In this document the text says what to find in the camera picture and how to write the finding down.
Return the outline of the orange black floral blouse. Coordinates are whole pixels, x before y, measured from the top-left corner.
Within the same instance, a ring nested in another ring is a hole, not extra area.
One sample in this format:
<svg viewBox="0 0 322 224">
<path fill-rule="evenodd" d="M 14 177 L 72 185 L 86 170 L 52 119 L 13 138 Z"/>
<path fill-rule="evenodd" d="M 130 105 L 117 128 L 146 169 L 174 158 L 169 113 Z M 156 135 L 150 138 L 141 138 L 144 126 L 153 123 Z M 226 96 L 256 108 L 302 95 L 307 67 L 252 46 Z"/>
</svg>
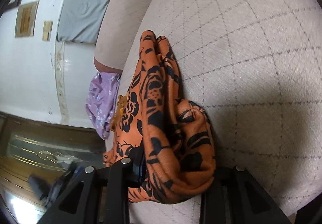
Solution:
<svg viewBox="0 0 322 224">
<path fill-rule="evenodd" d="M 143 145 L 143 183 L 129 188 L 132 203 L 175 204 L 206 191 L 216 168 L 206 111 L 181 97 L 180 70 L 168 39 L 144 31 L 139 60 L 113 117 L 113 146 L 103 161 L 111 166 Z"/>
</svg>

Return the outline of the wooden glass panel door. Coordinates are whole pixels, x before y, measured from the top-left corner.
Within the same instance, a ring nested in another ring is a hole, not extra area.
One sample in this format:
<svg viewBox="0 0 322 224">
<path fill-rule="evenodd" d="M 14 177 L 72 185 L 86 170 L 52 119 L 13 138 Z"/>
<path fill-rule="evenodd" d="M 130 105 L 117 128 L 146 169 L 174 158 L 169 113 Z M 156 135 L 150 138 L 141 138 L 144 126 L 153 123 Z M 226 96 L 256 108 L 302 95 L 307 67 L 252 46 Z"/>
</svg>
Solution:
<svg viewBox="0 0 322 224">
<path fill-rule="evenodd" d="M 27 180 L 52 184 L 75 161 L 103 167 L 105 143 L 95 130 L 50 124 L 1 113 L 1 195 L 41 205 Z"/>
</svg>

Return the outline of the purple floral garment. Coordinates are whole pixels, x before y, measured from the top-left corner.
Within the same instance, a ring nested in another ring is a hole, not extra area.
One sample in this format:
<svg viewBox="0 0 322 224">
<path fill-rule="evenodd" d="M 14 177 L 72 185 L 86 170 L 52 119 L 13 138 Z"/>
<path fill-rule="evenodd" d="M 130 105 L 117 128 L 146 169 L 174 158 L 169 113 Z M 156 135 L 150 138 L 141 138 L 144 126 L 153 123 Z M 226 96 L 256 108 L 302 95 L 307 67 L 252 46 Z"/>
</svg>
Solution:
<svg viewBox="0 0 322 224">
<path fill-rule="evenodd" d="M 110 123 L 115 112 L 119 85 L 120 75 L 117 73 L 97 72 L 90 83 L 85 109 L 97 134 L 103 140 L 107 140 L 110 135 Z"/>
</svg>

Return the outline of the pink sofa bed mattress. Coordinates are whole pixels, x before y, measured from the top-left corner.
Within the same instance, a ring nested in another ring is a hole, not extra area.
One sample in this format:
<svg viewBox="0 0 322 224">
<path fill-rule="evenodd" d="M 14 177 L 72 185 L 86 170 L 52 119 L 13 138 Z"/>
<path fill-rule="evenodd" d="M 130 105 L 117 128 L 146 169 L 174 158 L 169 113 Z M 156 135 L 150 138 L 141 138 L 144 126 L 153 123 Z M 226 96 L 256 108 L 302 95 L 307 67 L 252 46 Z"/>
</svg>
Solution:
<svg viewBox="0 0 322 224">
<path fill-rule="evenodd" d="M 316 0 L 152 0 L 145 30 L 168 38 L 218 163 L 245 167 L 287 216 L 321 193 Z"/>
</svg>

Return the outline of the grey pillow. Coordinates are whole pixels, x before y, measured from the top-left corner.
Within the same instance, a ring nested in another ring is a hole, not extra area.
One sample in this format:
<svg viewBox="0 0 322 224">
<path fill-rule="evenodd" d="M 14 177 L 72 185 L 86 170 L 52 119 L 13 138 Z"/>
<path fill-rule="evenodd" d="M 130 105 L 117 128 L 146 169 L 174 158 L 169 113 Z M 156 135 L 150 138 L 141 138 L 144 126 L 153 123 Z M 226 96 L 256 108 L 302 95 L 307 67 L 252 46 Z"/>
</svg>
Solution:
<svg viewBox="0 0 322 224">
<path fill-rule="evenodd" d="M 64 0 L 57 26 L 57 41 L 96 44 L 109 1 Z"/>
</svg>

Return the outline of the gold wall switch plate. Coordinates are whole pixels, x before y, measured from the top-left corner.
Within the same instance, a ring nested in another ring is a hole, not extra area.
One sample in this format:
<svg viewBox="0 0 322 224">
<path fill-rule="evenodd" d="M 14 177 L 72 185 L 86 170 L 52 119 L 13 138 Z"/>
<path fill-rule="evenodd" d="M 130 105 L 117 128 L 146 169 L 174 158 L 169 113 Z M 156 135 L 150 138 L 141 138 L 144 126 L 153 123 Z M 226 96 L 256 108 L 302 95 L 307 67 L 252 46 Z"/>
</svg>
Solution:
<svg viewBox="0 0 322 224">
<path fill-rule="evenodd" d="M 51 38 L 53 21 L 44 21 L 42 41 L 48 42 Z"/>
</svg>

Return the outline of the framed wall picture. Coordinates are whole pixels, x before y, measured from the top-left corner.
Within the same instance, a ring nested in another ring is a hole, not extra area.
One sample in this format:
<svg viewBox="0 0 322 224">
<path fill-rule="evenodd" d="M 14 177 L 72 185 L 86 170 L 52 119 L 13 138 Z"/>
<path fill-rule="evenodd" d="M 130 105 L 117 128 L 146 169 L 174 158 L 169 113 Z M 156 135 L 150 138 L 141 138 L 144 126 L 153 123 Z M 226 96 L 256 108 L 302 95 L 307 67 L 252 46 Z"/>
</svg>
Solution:
<svg viewBox="0 0 322 224">
<path fill-rule="evenodd" d="M 39 1 L 20 5 L 16 17 L 15 38 L 33 37 Z"/>
</svg>

